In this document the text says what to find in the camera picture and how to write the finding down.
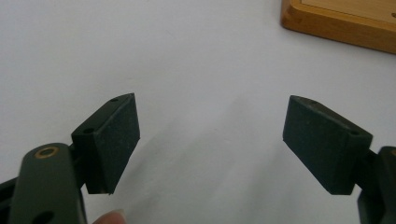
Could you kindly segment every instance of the white background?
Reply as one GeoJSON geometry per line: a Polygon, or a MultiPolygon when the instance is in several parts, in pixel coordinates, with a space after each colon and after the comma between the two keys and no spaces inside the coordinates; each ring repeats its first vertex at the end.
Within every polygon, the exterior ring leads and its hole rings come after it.
{"type": "Polygon", "coordinates": [[[107,100],[136,95],[141,140],[90,222],[360,223],[282,141],[289,96],[396,146],[396,57],[279,25],[280,0],[2,1],[0,181],[29,150],[71,144],[107,100]]]}

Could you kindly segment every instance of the wooden frame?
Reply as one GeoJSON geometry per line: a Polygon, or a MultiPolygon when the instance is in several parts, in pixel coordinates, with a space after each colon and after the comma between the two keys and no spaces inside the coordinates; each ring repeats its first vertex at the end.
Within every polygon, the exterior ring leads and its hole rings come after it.
{"type": "Polygon", "coordinates": [[[376,0],[386,2],[384,6],[376,2],[381,9],[395,10],[387,18],[387,15],[379,15],[377,11],[367,13],[370,9],[367,6],[360,11],[347,4],[323,5],[323,1],[330,3],[332,0],[282,0],[282,26],[305,34],[396,53],[396,2],[388,6],[389,0],[376,0]]]}

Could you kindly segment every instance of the wooden tray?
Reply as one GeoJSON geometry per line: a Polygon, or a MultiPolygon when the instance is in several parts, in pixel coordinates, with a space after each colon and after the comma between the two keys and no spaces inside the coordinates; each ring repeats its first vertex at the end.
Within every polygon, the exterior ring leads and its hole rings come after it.
{"type": "Polygon", "coordinates": [[[396,53],[396,0],[282,0],[282,26],[396,53]]]}

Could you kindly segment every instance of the white table surface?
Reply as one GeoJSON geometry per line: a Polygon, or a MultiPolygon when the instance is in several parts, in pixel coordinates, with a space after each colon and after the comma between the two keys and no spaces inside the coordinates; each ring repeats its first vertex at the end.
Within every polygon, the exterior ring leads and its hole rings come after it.
{"type": "Polygon", "coordinates": [[[3,1],[0,181],[29,150],[134,92],[141,140],[93,222],[360,223],[282,141],[289,96],[315,99],[396,146],[396,56],[279,25],[280,0],[3,1]]]}

